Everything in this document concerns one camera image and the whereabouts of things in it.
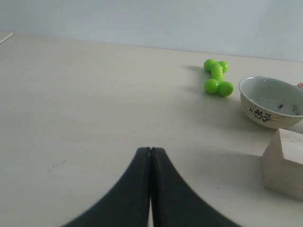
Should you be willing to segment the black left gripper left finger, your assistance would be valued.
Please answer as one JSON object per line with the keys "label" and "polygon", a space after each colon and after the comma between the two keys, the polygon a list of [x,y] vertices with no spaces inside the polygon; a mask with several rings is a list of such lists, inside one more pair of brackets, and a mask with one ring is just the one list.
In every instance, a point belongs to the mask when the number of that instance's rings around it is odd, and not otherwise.
{"label": "black left gripper left finger", "polygon": [[150,148],[138,148],[117,183],[66,227],[146,227],[150,195]]}

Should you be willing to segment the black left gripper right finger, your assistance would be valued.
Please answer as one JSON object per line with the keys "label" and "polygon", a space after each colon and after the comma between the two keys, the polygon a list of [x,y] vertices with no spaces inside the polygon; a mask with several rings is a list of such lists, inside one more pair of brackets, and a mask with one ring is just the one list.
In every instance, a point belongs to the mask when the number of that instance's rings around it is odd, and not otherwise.
{"label": "black left gripper right finger", "polygon": [[238,227],[200,198],[163,148],[151,149],[150,198],[155,227]]}

